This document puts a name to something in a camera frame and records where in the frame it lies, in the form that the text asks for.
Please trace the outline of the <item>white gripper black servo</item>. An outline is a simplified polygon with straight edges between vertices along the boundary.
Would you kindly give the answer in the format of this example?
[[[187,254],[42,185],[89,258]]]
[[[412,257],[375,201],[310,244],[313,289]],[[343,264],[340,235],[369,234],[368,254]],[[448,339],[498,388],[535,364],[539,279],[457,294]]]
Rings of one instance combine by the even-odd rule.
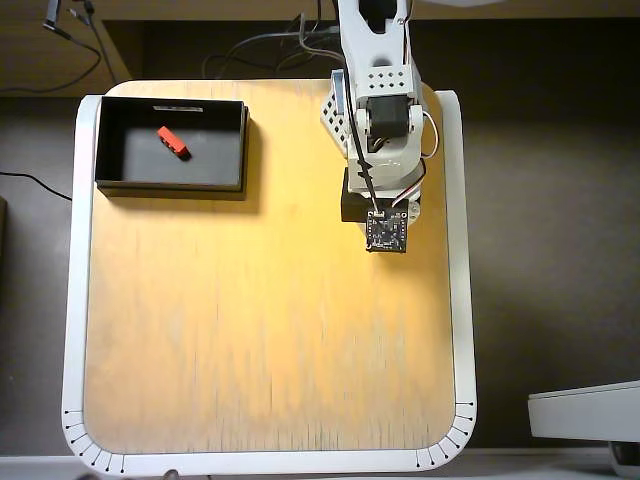
[[[360,177],[361,168],[355,160],[348,159],[344,168],[340,197],[341,221],[347,223],[366,222],[367,212],[373,208],[370,192]],[[370,171],[373,186],[381,208],[399,208],[407,213],[408,223],[414,223],[420,214],[421,184],[426,176],[426,161],[418,160],[415,167],[405,175],[399,167],[392,166],[383,175]]]

